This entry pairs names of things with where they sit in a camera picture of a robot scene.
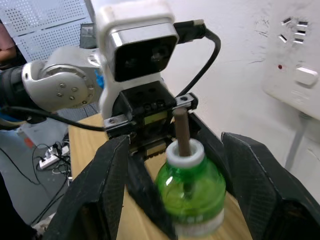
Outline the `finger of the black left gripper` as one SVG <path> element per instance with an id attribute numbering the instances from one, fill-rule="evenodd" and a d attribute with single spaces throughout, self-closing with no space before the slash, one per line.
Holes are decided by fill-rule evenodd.
<path id="1" fill-rule="evenodd" d="M 188 114 L 188 122 L 191 138 L 202 143 L 206 156 L 216 165 L 222 174 L 226 190 L 228 190 L 228 163 L 224 144 L 195 113 Z"/>
<path id="2" fill-rule="evenodd" d="M 175 240 L 177 235 L 173 221 L 165 209 L 158 187 L 145 166 L 145 159 L 140 154 L 129 155 L 127 163 L 128 194 L 162 233 L 170 240 Z"/>

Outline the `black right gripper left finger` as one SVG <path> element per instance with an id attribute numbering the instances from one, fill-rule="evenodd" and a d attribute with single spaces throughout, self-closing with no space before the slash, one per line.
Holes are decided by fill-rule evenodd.
<path id="1" fill-rule="evenodd" d="M 128 174 L 129 138 L 106 141 L 72 181 L 43 238 L 115 240 Z"/>

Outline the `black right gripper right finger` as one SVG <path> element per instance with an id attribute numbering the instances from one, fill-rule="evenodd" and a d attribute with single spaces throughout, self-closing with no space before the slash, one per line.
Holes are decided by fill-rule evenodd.
<path id="1" fill-rule="evenodd" d="M 221 135 L 230 193 L 254 240 L 318 240 L 320 205 L 262 143 Z"/>

